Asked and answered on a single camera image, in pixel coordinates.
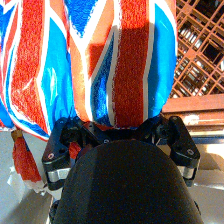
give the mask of fabric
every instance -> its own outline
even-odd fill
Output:
[[[0,125],[47,140],[55,121],[135,128],[170,94],[175,0],[0,1]]]
[[[77,142],[71,142],[69,145],[69,155],[71,159],[76,159],[77,155],[81,151],[81,147]]]
[[[36,162],[23,137],[17,138],[13,148],[13,160],[16,172],[21,175],[23,181],[41,181]]]

